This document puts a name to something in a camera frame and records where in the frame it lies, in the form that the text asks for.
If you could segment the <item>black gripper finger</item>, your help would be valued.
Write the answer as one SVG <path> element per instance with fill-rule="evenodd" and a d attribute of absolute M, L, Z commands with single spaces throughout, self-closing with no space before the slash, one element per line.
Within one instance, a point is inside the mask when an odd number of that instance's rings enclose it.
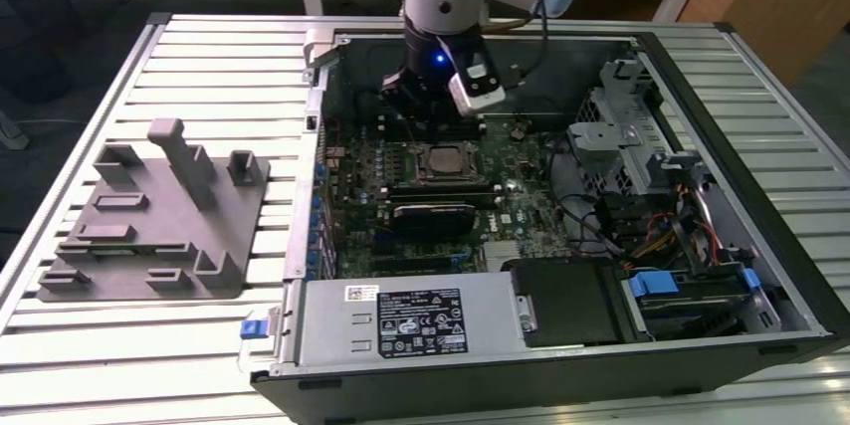
<path fill-rule="evenodd" d="M 433 94 L 425 80 L 411 70 L 399 70 L 383 79 L 380 97 L 407 119 L 424 128 L 424 141 L 435 142 Z"/>
<path fill-rule="evenodd" d="M 439 143 L 444 137 L 444 132 L 449 130 L 455 123 L 456 109 L 453 105 L 433 106 L 433 142 Z"/>

